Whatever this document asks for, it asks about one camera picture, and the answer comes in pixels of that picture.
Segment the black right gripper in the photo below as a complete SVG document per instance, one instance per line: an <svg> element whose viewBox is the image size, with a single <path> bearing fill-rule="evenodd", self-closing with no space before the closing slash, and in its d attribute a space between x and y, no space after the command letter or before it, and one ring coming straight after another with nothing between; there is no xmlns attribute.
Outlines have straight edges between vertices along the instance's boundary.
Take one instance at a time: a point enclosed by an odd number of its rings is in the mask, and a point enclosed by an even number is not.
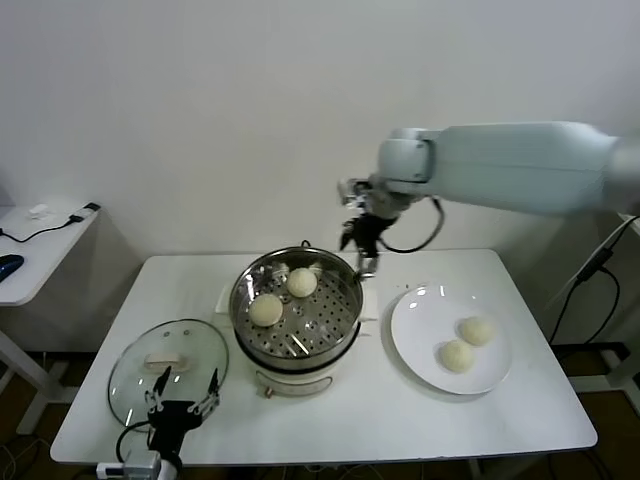
<svg viewBox="0 0 640 480"><path fill-rule="evenodd" d="M370 213L363 213L343 223L339 249L344 250L351 243L356 245L358 278L375 277L379 260L377 242L390 226L390 219Z"/></svg>

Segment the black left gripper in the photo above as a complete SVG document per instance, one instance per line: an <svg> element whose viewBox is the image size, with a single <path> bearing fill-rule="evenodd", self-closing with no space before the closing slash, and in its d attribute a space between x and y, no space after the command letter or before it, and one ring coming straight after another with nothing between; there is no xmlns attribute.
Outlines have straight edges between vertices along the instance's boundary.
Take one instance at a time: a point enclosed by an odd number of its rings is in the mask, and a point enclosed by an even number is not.
<svg viewBox="0 0 640 480"><path fill-rule="evenodd" d="M172 367L167 366L153 387L144 393L148 421L154 431L150 449L159 452L162 458L177 457L186 433L200 427L202 415L210 415L220 403L218 369L211 376L205 397L198 403L187 400L161 403L171 371Z"/></svg>

